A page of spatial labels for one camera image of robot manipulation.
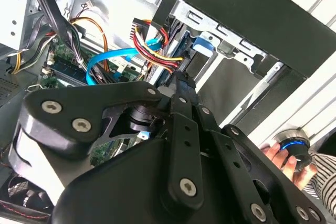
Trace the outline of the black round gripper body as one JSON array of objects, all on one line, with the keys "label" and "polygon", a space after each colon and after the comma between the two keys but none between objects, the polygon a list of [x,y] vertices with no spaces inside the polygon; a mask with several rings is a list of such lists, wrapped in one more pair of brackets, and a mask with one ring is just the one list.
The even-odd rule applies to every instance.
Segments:
[{"label": "black round gripper body", "polygon": [[252,223],[234,169],[198,140],[149,140],[71,182],[51,223]]}]

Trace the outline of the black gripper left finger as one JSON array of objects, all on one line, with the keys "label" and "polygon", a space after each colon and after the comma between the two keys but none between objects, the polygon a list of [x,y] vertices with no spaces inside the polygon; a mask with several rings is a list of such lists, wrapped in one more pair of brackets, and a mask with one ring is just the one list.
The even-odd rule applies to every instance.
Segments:
[{"label": "black gripper left finger", "polygon": [[54,206],[75,179],[146,141],[198,140],[195,82],[177,72],[170,95],[147,82],[39,90],[19,115],[19,173]]}]

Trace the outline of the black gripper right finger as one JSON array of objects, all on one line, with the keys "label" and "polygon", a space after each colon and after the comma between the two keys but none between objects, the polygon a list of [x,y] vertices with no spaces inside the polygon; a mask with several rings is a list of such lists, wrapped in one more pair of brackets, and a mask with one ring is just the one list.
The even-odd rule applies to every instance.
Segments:
[{"label": "black gripper right finger", "polygon": [[233,223],[325,223],[322,212],[237,127],[220,129],[205,107],[193,107],[201,147],[209,152],[214,203]]}]

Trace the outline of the person's left hand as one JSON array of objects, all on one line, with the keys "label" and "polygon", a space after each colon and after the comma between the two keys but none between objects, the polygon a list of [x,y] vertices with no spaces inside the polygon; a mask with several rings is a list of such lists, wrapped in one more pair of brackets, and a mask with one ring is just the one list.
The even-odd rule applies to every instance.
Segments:
[{"label": "person's left hand", "polygon": [[293,155],[290,156],[286,149],[281,150],[279,143],[266,146],[261,151],[299,190],[303,190],[317,173],[314,164],[309,164],[303,170],[296,172],[297,159]]}]

